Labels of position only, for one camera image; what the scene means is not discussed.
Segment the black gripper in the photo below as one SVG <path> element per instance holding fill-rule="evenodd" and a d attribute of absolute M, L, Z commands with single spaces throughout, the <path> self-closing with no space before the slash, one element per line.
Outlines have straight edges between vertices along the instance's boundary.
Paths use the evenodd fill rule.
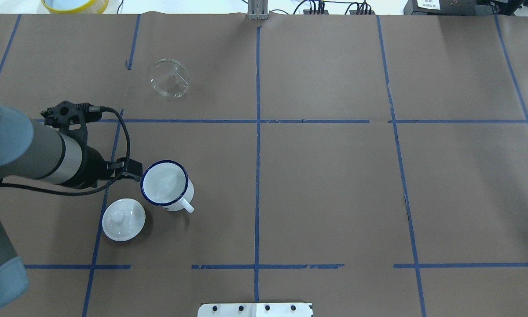
<path fill-rule="evenodd" d="M 73 177 L 74 189 L 97 188 L 99 181 L 117 182 L 122 179 L 131 179 L 141 182 L 143 165 L 127 157 L 118 158 L 114 163 L 118 175 L 112 177 L 114 171 L 109 168 L 110 162 L 106 161 L 99 151 L 90 146 L 85 147 L 82 166 Z"/>

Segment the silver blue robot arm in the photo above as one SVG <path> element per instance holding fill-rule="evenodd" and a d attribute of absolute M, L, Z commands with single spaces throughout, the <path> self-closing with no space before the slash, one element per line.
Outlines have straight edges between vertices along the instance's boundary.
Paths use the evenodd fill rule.
<path fill-rule="evenodd" d="M 87 124 L 114 114 L 125 133 L 125 155 L 106 160 L 88 144 Z M 87 196 L 121 179 L 141 180 L 143 165 L 131 158 L 131 136 L 119 111 L 63 101 L 41 112 L 43 123 L 0 104 L 0 189 L 58 196 Z M 0 309 L 29 287 L 22 258 L 0 220 Z"/>

